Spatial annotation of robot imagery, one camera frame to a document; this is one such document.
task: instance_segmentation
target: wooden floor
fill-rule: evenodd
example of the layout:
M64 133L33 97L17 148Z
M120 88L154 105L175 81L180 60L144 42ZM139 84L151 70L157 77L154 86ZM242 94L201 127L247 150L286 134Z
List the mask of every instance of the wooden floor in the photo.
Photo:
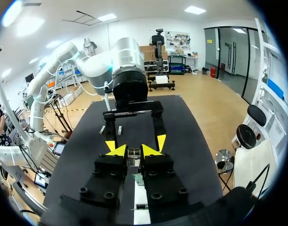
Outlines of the wooden floor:
M215 154L220 149L232 150L231 139L236 133L237 126L243 122L246 116L248 104L225 84L208 75L171 75L170 79L176 81L175 91L161 88L157 91L149 92L148 95L152 97L180 94L200 126L213 157L215 158ZM84 82L82 85L88 92L95 93L89 83ZM57 92L65 95L67 91L61 89ZM68 106L68 110L86 110L93 101L101 100L100 96L90 96L83 92ZM47 113L45 116L47 120L54 128L61 131L63 127L50 110L46 109ZM75 128L84 113L85 111L83 110L68 111L64 113L64 116L67 118L68 114L68 121L71 122L72 128ZM45 119L44 121L45 127L53 131L47 120ZM229 174L222 175L225 181L228 177ZM228 185L233 188L233 176L231 176Z

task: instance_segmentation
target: poster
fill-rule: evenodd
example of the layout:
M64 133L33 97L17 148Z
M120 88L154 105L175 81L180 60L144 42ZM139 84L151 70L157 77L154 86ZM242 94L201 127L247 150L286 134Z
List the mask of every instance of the poster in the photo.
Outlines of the poster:
M190 35L184 32L165 32L166 49L172 50L189 50L190 51Z

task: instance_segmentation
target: glass door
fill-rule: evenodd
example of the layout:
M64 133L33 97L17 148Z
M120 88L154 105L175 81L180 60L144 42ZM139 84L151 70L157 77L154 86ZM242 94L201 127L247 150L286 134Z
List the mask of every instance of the glass door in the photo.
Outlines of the glass door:
M248 72L248 30L245 28L219 28L220 66L223 83L242 96Z
M257 88L260 69L260 40L258 36L258 31L249 30L248 35L250 41L250 62L248 81L246 89L243 93L243 98L251 104Z
M209 28L205 29L205 39L206 39L206 63L205 68L211 70L215 69L215 76L218 71L218 60L219 60L219 38L218 29Z

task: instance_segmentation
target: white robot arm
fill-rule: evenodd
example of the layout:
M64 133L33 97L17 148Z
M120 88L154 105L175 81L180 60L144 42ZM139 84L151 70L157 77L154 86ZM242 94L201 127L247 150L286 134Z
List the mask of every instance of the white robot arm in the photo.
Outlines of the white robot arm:
M57 72L62 63L68 61L75 64L78 70L85 76L96 93L104 96L104 86L111 85L112 78L120 73L137 71L144 74L143 56L140 53L136 41L131 38L123 38L117 41L111 51L92 57L79 52L77 47L67 42L58 47L45 67L30 82L27 93L32 95L34 103L31 107L30 127L38 132L43 131L44 102L47 96L46 82ZM40 138L40 133L25 139L26 153L32 158L37 166L41 166L52 173L57 163L57 158L48 148L48 144ZM9 166L27 166L27 155L20 147L0 147L0 162Z

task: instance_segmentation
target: red fire extinguisher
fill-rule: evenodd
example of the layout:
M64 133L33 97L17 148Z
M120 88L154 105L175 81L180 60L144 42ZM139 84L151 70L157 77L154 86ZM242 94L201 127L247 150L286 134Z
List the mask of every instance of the red fire extinguisher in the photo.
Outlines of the red fire extinguisher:
M210 76L212 78L215 78L215 68L214 67L211 68Z

